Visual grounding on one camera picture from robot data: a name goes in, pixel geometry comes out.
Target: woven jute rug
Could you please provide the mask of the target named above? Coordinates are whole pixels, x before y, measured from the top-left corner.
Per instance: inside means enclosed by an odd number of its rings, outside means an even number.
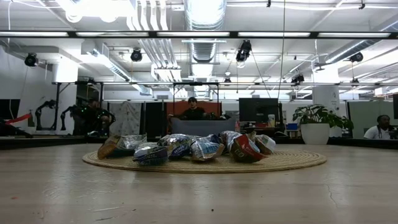
[[[242,173],[267,172],[287,169],[299,169],[320,165],[326,162],[326,156],[308,151],[277,151],[268,158],[253,164],[243,164],[233,161],[229,155],[223,155],[213,161],[192,162],[189,157],[168,161],[160,166],[140,166],[132,161],[132,157],[102,159],[97,158],[97,152],[83,156],[83,161],[96,166],[115,169],[141,170],[154,172],[178,173]]]

